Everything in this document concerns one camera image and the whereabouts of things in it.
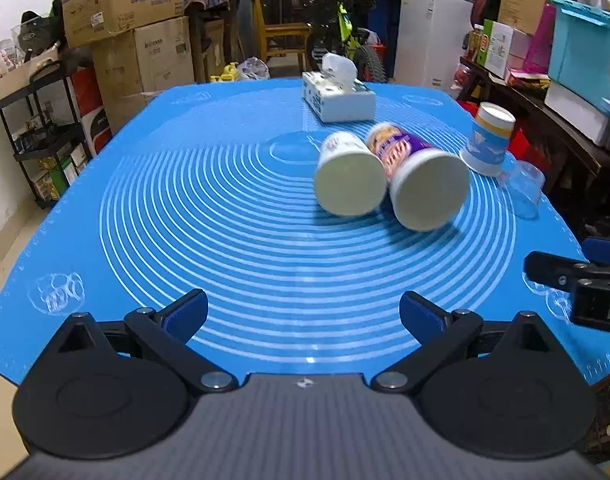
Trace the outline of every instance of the storage rack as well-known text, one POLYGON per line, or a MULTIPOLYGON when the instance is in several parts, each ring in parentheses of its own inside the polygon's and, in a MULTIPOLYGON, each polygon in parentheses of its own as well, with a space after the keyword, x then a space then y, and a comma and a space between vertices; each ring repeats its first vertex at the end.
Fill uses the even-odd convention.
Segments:
POLYGON ((87 160, 91 160, 92 156, 89 151, 89 147, 85 140, 85 132, 83 131, 83 126, 78 120, 78 115, 76 113, 76 107, 74 106, 74 102, 72 101, 72 96, 69 91, 69 84, 67 83, 67 74, 66 69, 63 63, 59 60, 48 63, 47 65, 38 69, 32 76, 30 76, 29 84, 24 88, 21 88, 12 94, 9 94, 7 97, 0 99, 0 118, 3 121, 3 126, 5 127, 5 131, 7 133, 7 137, 9 138, 9 142, 12 145, 12 149, 14 150, 14 158, 16 162, 21 167, 22 174, 24 174, 25 180, 27 184, 29 184, 32 193, 34 194, 34 198, 38 206, 41 208, 53 207, 56 204, 56 200, 44 200, 42 197, 38 195, 36 187, 34 183, 29 178, 27 174, 27 170, 24 166, 24 162, 27 160, 33 160, 38 158, 45 158, 48 156, 53 156, 56 161, 56 167, 60 171, 60 176, 62 177, 63 182, 67 187, 69 187, 69 182, 67 181, 67 177, 65 172, 63 171, 60 157, 58 156, 58 151, 65 146, 68 142, 73 142, 78 140, 83 144, 83 149, 85 150, 85 155, 87 156, 87 160), (9 130, 9 126, 7 124, 7 120, 5 119, 5 113, 3 109, 8 107, 9 105, 25 99, 27 103, 27 107, 29 108, 29 113, 31 116, 34 116, 34 108, 32 107, 32 102, 30 100, 30 96, 34 98, 34 104, 37 108, 38 117, 40 118, 40 123, 42 128, 45 131, 48 128, 48 123, 45 120, 45 114, 43 113, 42 108, 40 107, 40 101, 38 100, 38 90, 44 88, 52 83, 62 81, 65 86, 65 93, 67 94, 67 102, 69 103, 69 109, 71 111, 71 115, 73 118, 73 122, 71 124, 64 124, 61 126, 55 127, 55 137, 56 140, 48 147, 43 148, 41 150, 31 150, 29 152, 19 153, 12 137, 12 133, 9 130))

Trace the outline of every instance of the paper cup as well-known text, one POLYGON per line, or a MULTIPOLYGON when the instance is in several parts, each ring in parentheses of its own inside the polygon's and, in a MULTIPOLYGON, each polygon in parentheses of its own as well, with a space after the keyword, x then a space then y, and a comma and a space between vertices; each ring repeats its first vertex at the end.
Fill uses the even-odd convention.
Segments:
POLYGON ((461 150, 461 159, 471 170, 497 176, 514 129, 514 116, 492 103, 481 103, 472 124, 472 134, 461 150))
POLYGON ((381 161, 350 132, 323 141, 314 177, 319 205, 337 216, 360 216, 376 209, 387 191, 381 161))
POLYGON ((470 171, 458 156, 391 123, 374 126, 367 146, 385 167, 394 214, 403 226, 431 231, 460 211, 470 193, 470 171))

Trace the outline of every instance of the black rolling cart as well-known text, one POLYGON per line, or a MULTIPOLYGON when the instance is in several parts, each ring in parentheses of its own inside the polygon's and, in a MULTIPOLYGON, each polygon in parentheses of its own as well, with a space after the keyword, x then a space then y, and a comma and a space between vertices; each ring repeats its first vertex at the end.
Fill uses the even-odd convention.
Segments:
POLYGON ((30 77, 30 81, 27 86, 13 92, 12 94, 8 95, 3 99, 0 99, 0 118, 3 121, 3 126, 5 127, 5 131, 7 132, 9 142, 11 143, 12 148, 14 149, 14 158, 16 162, 20 164, 22 174, 24 174, 24 177, 27 180, 27 184, 29 185, 32 190, 32 193, 34 194, 36 203, 41 208, 52 207, 56 204, 57 201, 46 200, 38 194, 38 191, 34 186, 32 180, 29 178, 27 169, 24 166, 25 161, 53 156, 54 160, 56 161, 56 168, 60 171, 60 176, 62 177, 63 182, 67 187, 69 187, 67 177, 63 171, 60 157, 58 156, 58 151, 63 148, 63 146, 65 146, 68 142, 72 142, 74 144, 78 141, 83 144, 83 149, 85 150, 87 160, 91 160, 92 158, 91 153, 89 151, 89 147, 85 141, 85 132, 83 131, 83 126, 78 120, 78 115, 76 114, 76 107, 74 106, 74 102, 72 101, 72 95, 69 91, 69 85, 67 84, 68 75, 69 74, 67 74, 65 66, 62 62, 60 62, 59 60, 50 62, 44 67, 41 67, 30 77), (40 106, 40 101, 38 100, 38 90, 58 81, 63 82, 63 85, 65 87, 65 93, 67 94, 67 102, 69 103, 69 109, 71 111, 71 116, 73 119, 73 122, 70 124, 51 124, 50 121, 48 121, 48 119, 46 118, 46 115, 42 110, 42 107, 40 106), (36 108, 35 112, 30 97, 33 97, 34 105, 36 108), (14 141, 12 133, 9 130, 7 120, 5 119, 5 113, 3 112, 3 109, 22 99, 24 99, 27 103, 30 115, 34 117, 35 114, 38 114, 38 118, 40 119, 40 127, 34 131, 34 134, 40 134, 41 132, 44 132, 46 134, 46 142, 42 143, 38 147, 38 149, 27 150, 19 147, 18 143, 14 141))

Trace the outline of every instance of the clear cup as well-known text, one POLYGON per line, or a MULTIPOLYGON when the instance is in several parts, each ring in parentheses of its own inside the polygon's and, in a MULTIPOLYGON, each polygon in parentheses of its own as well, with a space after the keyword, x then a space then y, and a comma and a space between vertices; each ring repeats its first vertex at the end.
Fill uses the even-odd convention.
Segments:
POLYGON ((514 215, 527 220, 538 216, 539 200, 545 184, 545 176, 536 166, 517 160, 509 171, 498 176, 501 189, 512 199, 514 215))

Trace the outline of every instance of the blue silicone mat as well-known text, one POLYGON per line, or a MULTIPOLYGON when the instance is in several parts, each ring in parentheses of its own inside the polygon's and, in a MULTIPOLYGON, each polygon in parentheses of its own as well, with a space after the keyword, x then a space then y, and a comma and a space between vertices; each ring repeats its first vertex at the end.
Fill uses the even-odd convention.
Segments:
MULTIPOLYGON (((472 118, 446 94, 373 86, 377 120, 457 153, 472 118)), ((537 311, 586 380, 610 372, 610 335, 570 325, 568 298, 527 282, 532 250, 582 258, 547 199, 512 214, 496 181, 472 174, 452 223, 404 229, 391 205, 364 218, 321 210, 321 141, 371 123, 322 124, 299 80, 164 92, 89 165, 40 226, 0 295, 0 373, 22 380, 77 310, 122 319, 203 288, 210 313, 189 345, 243 380, 250 372, 362 372, 412 351, 399 299, 416 290, 486 319, 537 311)))

